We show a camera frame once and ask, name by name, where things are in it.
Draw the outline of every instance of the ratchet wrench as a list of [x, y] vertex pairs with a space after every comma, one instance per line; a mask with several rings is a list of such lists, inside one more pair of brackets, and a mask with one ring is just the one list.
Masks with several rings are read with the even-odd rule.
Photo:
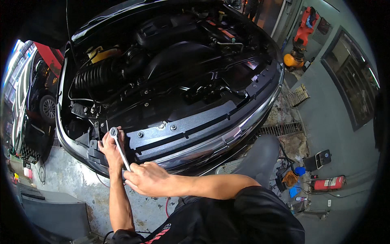
[[122, 149], [122, 147], [121, 147], [121, 144], [119, 143], [118, 129], [117, 129], [116, 127], [112, 127], [112, 128], [110, 129], [110, 136], [111, 136], [112, 138], [115, 139], [115, 143], [117, 144], [117, 147], [118, 147], [118, 149], [119, 149], [119, 153], [121, 154], [121, 157], [122, 157], [122, 159], [123, 159], [124, 165], [126, 166], [126, 169], [127, 169], [128, 171], [131, 171], [131, 170], [130, 170], [129, 162], [127, 161], [127, 158], [126, 158], [126, 156], [125, 156], [125, 154], [124, 154], [124, 151], [123, 151], [123, 149]]

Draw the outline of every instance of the hand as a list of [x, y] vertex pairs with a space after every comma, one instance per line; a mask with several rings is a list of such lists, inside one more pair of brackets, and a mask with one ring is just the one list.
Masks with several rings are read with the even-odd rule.
[[[121, 130], [121, 126], [117, 127], [117, 129], [119, 143], [121, 147], [124, 148], [124, 131]], [[103, 137], [103, 141], [98, 141], [97, 145], [99, 150], [106, 155], [110, 171], [121, 172], [123, 159], [119, 153], [118, 146], [115, 144], [115, 139], [110, 136], [110, 132], [107, 132]]]
[[131, 171], [125, 171], [125, 183], [133, 190], [144, 196], [162, 197], [171, 196], [174, 184], [174, 175], [158, 166], [154, 162], [145, 162], [141, 165], [130, 164]]

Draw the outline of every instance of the black car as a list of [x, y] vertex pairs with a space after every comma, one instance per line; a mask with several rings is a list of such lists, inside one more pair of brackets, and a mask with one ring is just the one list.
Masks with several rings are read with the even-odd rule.
[[113, 126], [129, 162], [201, 175], [266, 120], [284, 78], [281, 53], [222, 1], [127, 1], [67, 44], [56, 110], [66, 151], [109, 177], [97, 147]]
[[58, 78], [35, 49], [19, 77], [10, 153], [36, 163], [50, 149]]

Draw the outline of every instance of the ribbed intake hose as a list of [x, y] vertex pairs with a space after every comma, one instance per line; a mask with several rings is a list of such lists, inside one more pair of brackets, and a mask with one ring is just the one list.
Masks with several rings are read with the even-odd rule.
[[111, 63], [112, 59], [105, 59], [79, 72], [74, 78], [74, 87], [77, 90], [84, 90], [88, 86], [97, 87], [117, 79], [117, 75], [111, 70]]
[[128, 59], [126, 63], [120, 58], [108, 58], [89, 66], [74, 78], [75, 89], [84, 90], [128, 80], [140, 73], [148, 63], [145, 52], [137, 53]]

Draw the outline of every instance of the red fire extinguisher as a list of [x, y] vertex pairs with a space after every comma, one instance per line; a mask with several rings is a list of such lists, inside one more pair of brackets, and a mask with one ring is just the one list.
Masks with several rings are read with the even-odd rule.
[[315, 191], [332, 191], [341, 189], [347, 183], [345, 176], [337, 176], [325, 180], [316, 180], [311, 183]]

